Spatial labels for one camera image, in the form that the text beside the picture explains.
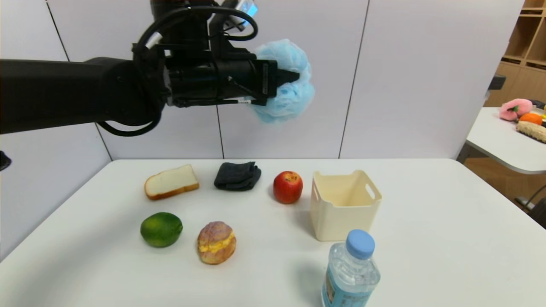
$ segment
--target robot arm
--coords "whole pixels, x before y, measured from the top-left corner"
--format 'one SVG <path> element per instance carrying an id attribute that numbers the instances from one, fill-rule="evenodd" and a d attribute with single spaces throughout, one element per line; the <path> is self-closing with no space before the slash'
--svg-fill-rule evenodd
<path id="1" fill-rule="evenodd" d="M 221 7 L 209 0 L 151 0 L 151 5 L 155 22 L 133 45 L 132 61 L 1 60 L 0 133 L 97 122 L 116 135 L 141 135 L 159 123 L 165 105 L 265 105 L 277 87 L 298 80 L 298 73 L 257 60 L 229 42 L 256 36 L 249 15 L 257 10 L 253 0 L 226 0 Z M 225 34 L 248 25 L 253 33 L 247 36 Z M 120 131 L 106 121 L 148 125 Z"/>

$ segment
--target red apple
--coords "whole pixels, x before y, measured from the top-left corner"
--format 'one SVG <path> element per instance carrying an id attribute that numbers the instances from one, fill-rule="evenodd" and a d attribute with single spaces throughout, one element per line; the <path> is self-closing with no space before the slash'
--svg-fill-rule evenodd
<path id="1" fill-rule="evenodd" d="M 300 199 L 304 182 L 296 172 L 282 172 L 273 181 L 273 194 L 283 204 L 293 204 Z"/>

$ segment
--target water bottle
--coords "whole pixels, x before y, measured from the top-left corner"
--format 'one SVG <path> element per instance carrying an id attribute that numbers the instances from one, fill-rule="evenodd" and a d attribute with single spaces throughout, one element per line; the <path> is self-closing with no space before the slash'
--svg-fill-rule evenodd
<path id="1" fill-rule="evenodd" d="M 344 243 L 330 248 L 326 278 L 322 286 L 324 307 L 364 307 L 381 275 L 372 255 L 375 241 L 356 229 Z"/>

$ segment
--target table leg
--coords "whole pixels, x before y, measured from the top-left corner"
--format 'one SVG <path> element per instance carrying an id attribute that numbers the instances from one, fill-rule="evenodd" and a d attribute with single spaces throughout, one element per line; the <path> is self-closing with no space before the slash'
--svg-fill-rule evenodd
<path id="1" fill-rule="evenodd" d="M 461 164 L 465 164 L 466 158 L 468 158 L 469 154 L 470 154 L 470 145 L 468 145 L 465 142 L 465 144 L 461 148 L 461 151 L 459 152 L 457 161 L 459 161 Z"/>

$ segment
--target bread crust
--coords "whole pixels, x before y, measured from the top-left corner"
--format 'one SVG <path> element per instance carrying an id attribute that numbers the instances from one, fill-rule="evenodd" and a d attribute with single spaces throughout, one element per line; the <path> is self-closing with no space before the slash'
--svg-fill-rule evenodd
<path id="1" fill-rule="evenodd" d="M 199 188 L 199 183 L 196 183 L 194 185 L 183 186 L 181 188 L 177 188 L 176 190 L 172 190 L 172 191 L 169 191 L 167 193 L 150 195 L 147 188 L 146 188 L 146 184 L 144 183 L 144 191 L 146 192 L 146 196 L 148 196 L 148 198 L 151 199 L 151 200 L 158 200 L 158 199 L 168 198 L 168 197 L 171 197 L 171 196 L 174 196 L 174 195 L 178 195 L 180 193 L 197 190 L 198 188 Z"/>
<path id="2" fill-rule="evenodd" d="M 197 176 L 195 175 L 195 172 L 193 171 L 193 168 L 191 168 L 191 169 L 192 169 L 193 176 L 195 178 L 197 178 Z M 196 183 L 194 185 L 183 186 L 183 187 L 177 188 L 176 190 L 172 190 L 172 191 L 169 191 L 169 192 L 166 192 L 166 193 L 152 194 L 150 191 L 148 191 L 148 188 L 147 188 L 148 181 L 150 181 L 152 178 L 154 178 L 156 176 L 159 176 L 159 175 L 161 175 L 161 174 L 163 174 L 165 172 L 170 172 L 172 170 L 174 170 L 174 169 L 164 170 L 161 173 L 155 174 L 154 176 L 151 176 L 150 178 L 146 179 L 146 182 L 144 183 L 144 192 L 146 193 L 146 196 L 148 197 L 148 199 L 150 199 L 150 200 L 159 200 L 159 199 L 168 198 L 168 197 L 171 197 L 171 196 L 174 196 L 174 195 L 178 195 L 180 193 L 197 190 L 199 188 L 199 183 Z"/>

